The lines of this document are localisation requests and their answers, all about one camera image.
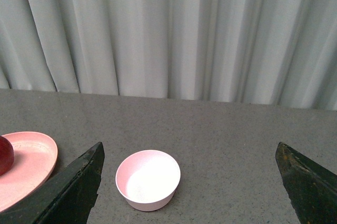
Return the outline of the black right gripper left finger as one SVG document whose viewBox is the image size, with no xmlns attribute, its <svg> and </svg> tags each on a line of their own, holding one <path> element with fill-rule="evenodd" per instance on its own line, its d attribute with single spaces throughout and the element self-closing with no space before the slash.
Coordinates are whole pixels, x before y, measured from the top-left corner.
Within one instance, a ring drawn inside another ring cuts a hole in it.
<svg viewBox="0 0 337 224">
<path fill-rule="evenodd" d="M 1 223 L 87 223 L 105 153 L 98 142 L 29 196 L 1 212 Z"/>
</svg>

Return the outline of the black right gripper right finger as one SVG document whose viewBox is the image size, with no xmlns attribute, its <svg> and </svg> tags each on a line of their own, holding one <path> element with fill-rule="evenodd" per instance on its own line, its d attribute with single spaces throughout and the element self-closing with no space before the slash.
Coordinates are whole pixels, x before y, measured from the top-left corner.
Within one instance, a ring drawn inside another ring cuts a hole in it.
<svg viewBox="0 0 337 224">
<path fill-rule="evenodd" d="M 336 174 L 280 142 L 276 163 L 300 223 L 336 223 Z"/>
</svg>

